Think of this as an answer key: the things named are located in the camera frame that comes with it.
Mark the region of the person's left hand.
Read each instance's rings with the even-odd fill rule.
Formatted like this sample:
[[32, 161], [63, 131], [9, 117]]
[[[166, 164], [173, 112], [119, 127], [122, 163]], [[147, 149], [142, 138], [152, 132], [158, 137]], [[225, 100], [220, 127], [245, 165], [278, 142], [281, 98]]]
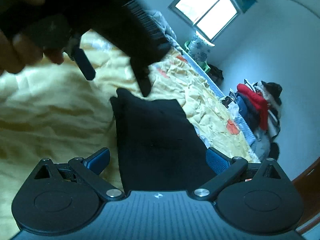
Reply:
[[[44, 0], [26, 0], [33, 4], [42, 4]], [[27, 36], [17, 34], [11, 40], [1, 33], [1, 74], [17, 74], [25, 66], [40, 62], [46, 56], [54, 64], [64, 62], [63, 51], [37, 47]]]

